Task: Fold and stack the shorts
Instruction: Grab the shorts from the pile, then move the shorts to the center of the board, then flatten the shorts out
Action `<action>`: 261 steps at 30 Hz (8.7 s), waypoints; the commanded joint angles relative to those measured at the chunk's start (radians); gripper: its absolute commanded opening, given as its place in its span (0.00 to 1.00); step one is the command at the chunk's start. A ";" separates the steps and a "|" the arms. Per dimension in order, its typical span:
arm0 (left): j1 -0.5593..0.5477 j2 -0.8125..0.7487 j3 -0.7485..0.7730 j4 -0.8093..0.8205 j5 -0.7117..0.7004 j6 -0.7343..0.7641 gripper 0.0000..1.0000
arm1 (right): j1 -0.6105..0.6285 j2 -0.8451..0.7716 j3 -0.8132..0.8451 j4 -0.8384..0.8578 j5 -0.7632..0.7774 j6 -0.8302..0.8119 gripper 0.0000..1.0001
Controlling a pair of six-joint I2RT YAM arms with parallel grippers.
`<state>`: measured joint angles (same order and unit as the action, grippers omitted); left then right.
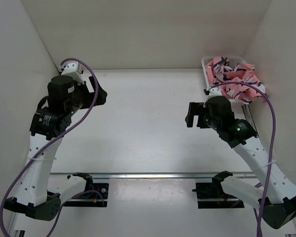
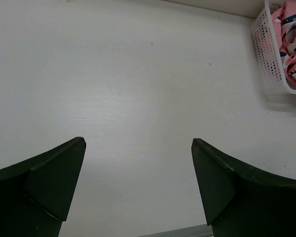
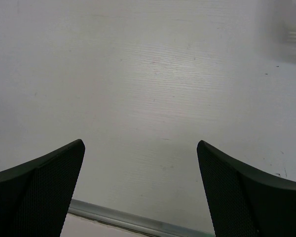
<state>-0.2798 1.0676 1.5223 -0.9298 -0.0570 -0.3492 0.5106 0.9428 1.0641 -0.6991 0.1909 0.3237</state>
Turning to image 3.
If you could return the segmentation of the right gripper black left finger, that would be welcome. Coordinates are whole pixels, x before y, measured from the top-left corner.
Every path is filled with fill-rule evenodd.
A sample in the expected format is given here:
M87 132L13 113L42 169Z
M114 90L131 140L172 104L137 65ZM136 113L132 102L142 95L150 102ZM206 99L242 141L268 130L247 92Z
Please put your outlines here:
M0 172L0 237L58 237L85 154L77 139Z

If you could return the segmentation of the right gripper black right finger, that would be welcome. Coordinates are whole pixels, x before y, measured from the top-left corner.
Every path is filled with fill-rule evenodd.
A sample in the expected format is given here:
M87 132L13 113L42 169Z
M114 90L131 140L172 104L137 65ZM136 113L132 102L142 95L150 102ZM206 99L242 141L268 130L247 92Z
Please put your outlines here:
M296 182L261 171L205 141L200 173L217 237L296 237Z

